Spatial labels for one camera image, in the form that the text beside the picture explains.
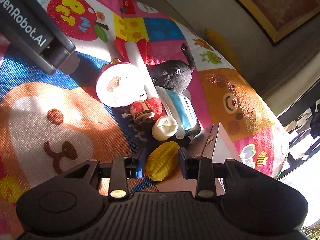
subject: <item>black plush toy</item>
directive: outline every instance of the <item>black plush toy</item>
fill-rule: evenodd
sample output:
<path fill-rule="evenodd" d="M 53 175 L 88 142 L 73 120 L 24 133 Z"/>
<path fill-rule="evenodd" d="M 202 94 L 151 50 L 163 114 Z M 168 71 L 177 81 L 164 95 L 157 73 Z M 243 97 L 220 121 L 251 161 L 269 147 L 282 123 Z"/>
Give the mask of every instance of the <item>black plush toy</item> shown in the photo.
<path fill-rule="evenodd" d="M 153 84 L 177 94 L 182 93 L 191 81 L 191 73 L 195 69 L 195 60 L 186 44 L 181 50 L 187 58 L 188 65 L 181 60 L 169 60 L 156 65 L 149 71 Z"/>

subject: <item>colorful play mat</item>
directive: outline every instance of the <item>colorful play mat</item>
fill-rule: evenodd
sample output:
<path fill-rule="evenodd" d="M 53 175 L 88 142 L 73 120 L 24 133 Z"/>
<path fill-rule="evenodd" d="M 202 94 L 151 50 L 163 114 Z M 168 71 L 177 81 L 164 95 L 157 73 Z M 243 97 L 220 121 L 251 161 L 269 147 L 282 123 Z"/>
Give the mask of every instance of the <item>colorful play mat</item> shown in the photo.
<path fill-rule="evenodd" d="M 148 134 L 121 117 L 125 108 L 105 106 L 96 96 L 101 67 L 125 57 L 126 41 L 146 43 L 138 47 L 148 65 L 187 62 L 180 49 L 185 43 L 195 60 L 188 91 L 200 126 L 221 122 L 245 164 L 273 178 L 279 174 L 288 154 L 283 127 L 192 30 L 132 0 L 37 1 L 71 38 L 80 61 L 69 75 L 58 70 L 48 76 L 0 36 L 0 238 L 22 233 L 15 205 L 26 190 L 87 159 L 111 162 L 148 143 Z M 131 193 L 157 190 L 146 176 L 129 186 Z"/>

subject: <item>cardboard box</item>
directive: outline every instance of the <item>cardboard box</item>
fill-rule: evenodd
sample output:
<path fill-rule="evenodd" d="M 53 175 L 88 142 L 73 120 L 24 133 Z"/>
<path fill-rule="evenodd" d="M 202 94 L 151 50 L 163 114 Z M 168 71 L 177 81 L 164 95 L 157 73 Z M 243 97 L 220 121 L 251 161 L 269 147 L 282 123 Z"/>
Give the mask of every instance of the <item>cardboard box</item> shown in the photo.
<path fill-rule="evenodd" d="M 224 163 L 225 159 L 235 159 L 241 162 L 238 152 L 230 140 L 226 130 L 219 122 L 211 129 L 202 130 L 187 149 L 190 156 L 204 156 L 215 163 Z M 195 195 L 196 179 L 184 179 L 177 167 L 164 181 L 157 183 L 159 191 L 191 191 Z M 215 179 L 217 195 L 225 193 L 218 179 Z"/>

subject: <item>screw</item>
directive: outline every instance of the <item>screw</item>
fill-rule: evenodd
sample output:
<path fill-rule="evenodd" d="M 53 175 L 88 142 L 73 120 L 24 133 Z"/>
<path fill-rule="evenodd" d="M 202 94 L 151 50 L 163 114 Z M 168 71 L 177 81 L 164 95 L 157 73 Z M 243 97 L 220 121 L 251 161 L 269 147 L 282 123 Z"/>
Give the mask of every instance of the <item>screw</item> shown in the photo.
<path fill-rule="evenodd" d="M 198 192 L 198 196 L 203 198 L 210 198 L 214 196 L 214 192 L 211 190 L 204 189 Z"/>
<path fill-rule="evenodd" d="M 127 193 L 122 189 L 115 189 L 110 193 L 110 196 L 114 198 L 122 198 L 125 195 L 127 195 Z"/>

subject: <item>picture frame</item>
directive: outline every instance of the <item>picture frame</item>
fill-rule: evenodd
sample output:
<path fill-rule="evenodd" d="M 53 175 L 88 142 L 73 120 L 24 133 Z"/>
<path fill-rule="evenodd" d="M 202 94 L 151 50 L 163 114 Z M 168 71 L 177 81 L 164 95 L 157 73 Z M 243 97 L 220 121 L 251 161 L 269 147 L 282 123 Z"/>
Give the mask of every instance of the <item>picture frame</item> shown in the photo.
<path fill-rule="evenodd" d="M 235 0 L 259 25 L 272 45 L 320 12 L 320 0 Z"/>

